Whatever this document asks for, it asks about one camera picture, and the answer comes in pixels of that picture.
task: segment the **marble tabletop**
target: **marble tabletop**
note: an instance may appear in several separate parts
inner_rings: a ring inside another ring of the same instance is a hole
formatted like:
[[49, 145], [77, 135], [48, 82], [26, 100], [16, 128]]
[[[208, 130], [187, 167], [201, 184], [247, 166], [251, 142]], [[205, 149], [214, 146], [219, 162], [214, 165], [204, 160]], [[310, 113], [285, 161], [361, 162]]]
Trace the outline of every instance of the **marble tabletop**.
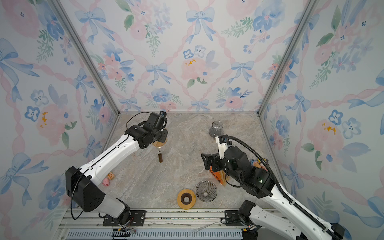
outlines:
[[[124, 134], [126, 121], [132, 116], [134, 114], [120, 115], [109, 145]], [[148, 114], [140, 114], [128, 123], [128, 127], [147, 118]], [[169, 133], [167, 143], [162, 146], [163, 162], [158, 161], [156, 147], [140, 149], [112, 170], [116, 177], [110, 181], [108, 187], [101, 184], [99, 188], [102, 191], [123, 200], [131, 208], [179, 208], [177, 195], [182, 189], [191, 189], [195, 192], [196, 185], [200, 181], [210, 180], [217, 187], [216, 199], [206, 203], [196, 198], [193, 208], [239, 208], [244, 200], [253, 201], [263, 208], [271, 207], [263, 200], [246, 193], [242, 188], [234, 188], [228, 184], [222, 186], [209, 171], [205, 170], [200, 156], [201, 153], [217, 153], [217, 144], [209, 136], [208, 129], [213, 121], [221, 120], [224, 134], [241, 139], [261, 156], [271, 159], [256, 114], [169, 113], [167, 119]], [[255, 159], [255, 156], [244, 147], [239, 144], [237, 146], [248, 155], [249, 160]], [[272, 160], [270, 166], [274, 172], [277, 171]], [[230, 183], [238, 184], [233, 179]]]

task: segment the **black cable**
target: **black cable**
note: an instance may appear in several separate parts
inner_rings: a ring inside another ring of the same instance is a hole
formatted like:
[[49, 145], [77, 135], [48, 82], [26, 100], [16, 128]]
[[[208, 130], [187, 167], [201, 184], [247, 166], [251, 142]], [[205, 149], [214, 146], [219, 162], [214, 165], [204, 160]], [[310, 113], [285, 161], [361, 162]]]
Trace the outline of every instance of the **black cable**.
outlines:
[[227, 173], [225, 173], [225, 181], [226, 181], [229, 185], [231, 185], [232, 187], [241, 187], [241, 186], [236, 186], [236, 185], [232, 185], [232, 184], [230, 184], [230, 183], [227, 181]]
[[79, 179], [77, 180], [76, 185], [74, 186], [74, 189], [73, 189], [73, 191], [72, 191], [72, 197], [71, 197], [71, 215], [72, 215], [73, 220], [77, 220], [77, 219], [81, 216], [81, 214], [84, 212], [84, 210], [81, 211], [81, 213], [77, 216], [77, 218], [74, 218], [74, 216], [73, 216], [73, 212], [72, 212], [73, 194], [74, 194], [74, 192], [75, 192], [75, 190], [76, 190], [77, 185], [78, 185], [79, 182], [80, 182], [80, 179], [81, 179], [81, 177], [79, 177]]
[[[265, 166], [265, 168], [268, 170], [270, 176], [272, 177], [272, 180], [275, 182], [275, 185], [277, 187], [277, 189], [279, 190], [279, 192], [284, 196], [285, 199], [287, 199], [290, 203], [293, 202], [293, 199], [290, 198], [285, 192], [284, 190], [282, 189], [282, 187], [280, 186], [280, 183], [279, 181], [277, 180], [275, 174], [273, 173], [272, 169], [270, 168], [269, 164], [260, 156], [260, 154], [258, 154], [253, 148], [251, 148], [249, 145], [247, 145], [245, 142], [241, 141], [240, 139], [238, 139], [237, 137], [233, 137], [233, 136], [229, 136], [227, 137], [226, 141], [228, 140], [234, 140], [238, 143], [240, 143], [241, 145], [243, 145], [245, 148], [247, 148], [251, 153], [253, 153], [259, 160], [260, 162], [263, 163], [263, 165]], [[302, 206], [300, 206], [299, 204], [297, 204], [296, 202], [293, 204], [296, 208], [298, 208], [302, 213], [304, 213], [308, 218], [310, 218], [314, 223], [316, 223], [319, 227], [321, 227], [321, 229], [326, 229], [326, 227], [321, 223], [319, 222], [315, 217], [313, 217], [309, 212], [307, 212]], [[332, 238], [334, 238], [335, 240], [341, 240], [336, 234], [334, 234], [331, 230], [327, 230], [326, 231]]]
[[[131, 117], [131, 119], [134, 118], [134, 117], [136, 117], [136, 116], [139, 115], [140, 113], [149, 113], [149, 112], [139, 112], [139, 113], [136, 114], [135, 116]], [[128, 126], [127, 126], [127, 124], [128, 124], [128, 122], [129, 122], [130, 120], [128, 120], [127, 123], [125, 124], [125, 127], [127, 128], [127, 130], [128, 130]]]

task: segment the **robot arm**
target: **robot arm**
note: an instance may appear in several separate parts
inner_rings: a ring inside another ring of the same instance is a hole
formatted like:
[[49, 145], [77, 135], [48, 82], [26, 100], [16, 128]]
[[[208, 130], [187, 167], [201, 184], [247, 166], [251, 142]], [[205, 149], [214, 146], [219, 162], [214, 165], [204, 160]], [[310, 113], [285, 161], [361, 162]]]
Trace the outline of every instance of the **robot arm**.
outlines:
[[[230, 140], [235, 140], [264, 164], [268, 171], [250, 165], [247, 155]], [[241, 222], [266, 227], [277, 234], [294, 240], [340, 240], [344, 229], [337, 223], [329, 223], [307, 209], [293, 198], [280, 184], [268, 163], [243, 141], [228, 135], [216, 137], [217, 154], [201, 154], [206, 170], [224, 170], [227, 175], [239, 182], [240, 187], [257, 198], [261, 198], [278, 209], [287, 219], [263, 211], [253, 202], [245, 201], [239, 209]]]
[[147, 121], [131, 126], [106, 151], [84, 164], [79, 169], [70, 167], [65, 172], [68, 196], [71, 196], [84, 212], [93, 210], [111, 216], [117, 223], [126, 224], [130, 219], [130, 208], [121, 200], [103, 193], [97, 185], [122, 160], [138, 149], [144, 149], [155, 141], [165, 142], [168, 130], [167, 113], [151, 113]]

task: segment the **floral wallpaper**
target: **floral wallpaper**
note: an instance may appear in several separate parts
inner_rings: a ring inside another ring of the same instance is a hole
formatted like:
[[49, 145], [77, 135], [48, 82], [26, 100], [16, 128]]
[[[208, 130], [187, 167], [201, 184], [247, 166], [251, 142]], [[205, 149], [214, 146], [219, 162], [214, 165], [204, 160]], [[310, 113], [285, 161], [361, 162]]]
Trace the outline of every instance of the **floral wallpaper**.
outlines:
[[288, 190], [345, 239], [384, 239], [383, 10], [320, 0], [262, 112]]
[[0, 239], [51, 239], [115, 114], [43, 0], [1, 0]]
[[255, 111], [307, 0], [61, 3], [120, 110]]

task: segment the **small vial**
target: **small vial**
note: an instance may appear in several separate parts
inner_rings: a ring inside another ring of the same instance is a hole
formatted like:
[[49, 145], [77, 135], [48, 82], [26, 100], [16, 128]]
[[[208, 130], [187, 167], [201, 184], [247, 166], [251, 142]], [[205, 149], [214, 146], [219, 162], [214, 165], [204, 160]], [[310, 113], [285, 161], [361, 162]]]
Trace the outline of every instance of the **small vial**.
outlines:
[[163, 155], [161, 154], [161, 147], [157, 148], [157, 153], [159, 155], [159, 162], [163, 162]]

